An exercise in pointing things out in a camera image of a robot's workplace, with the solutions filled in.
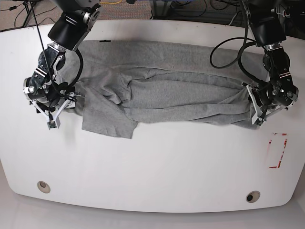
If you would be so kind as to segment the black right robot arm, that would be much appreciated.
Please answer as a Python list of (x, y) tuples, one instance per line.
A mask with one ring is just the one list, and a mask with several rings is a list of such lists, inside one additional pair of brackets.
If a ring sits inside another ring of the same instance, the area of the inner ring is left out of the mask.
[[(48, 33), (52, 42), (42, 49), (38, 67), (23, 84), (24, 95), (37, 113), (45, 117), (49, 129), (59, 128), (61, 112), (76, 106), (79, 95), (75, 91), (75, 84), (84, 64), (78, 47), (91, 31), (102, 9), (98, 0), (56, 0), (54, 4), (62, 10), (62, 14)], [(77, 54), (80, 66), (71, 83), (58, 83), (56, 78), (65, 64), (67, 51)]]

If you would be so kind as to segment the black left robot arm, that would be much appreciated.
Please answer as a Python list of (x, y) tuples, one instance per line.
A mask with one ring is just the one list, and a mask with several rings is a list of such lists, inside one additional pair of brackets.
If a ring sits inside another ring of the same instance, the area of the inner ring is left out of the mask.
[(239, 53), (250, 46), (264, 49), (263, 66), (268, 71), (267, 82), (249, 73), (238, 60), (242, 72), (254, 85), (246, 86), (252, 100), (255, 113), (252, 116), (254, 125), (262, 125), (268, 117), (288, 109), (298, 99), (298, 88), (294, 86), (289, 71), (290, 59), (281, 46), (286, 40), (285, 32), (276, 14), (277, 0), (243, 0), (247, 24), (254, 36), (254, 41), (242, 46)]

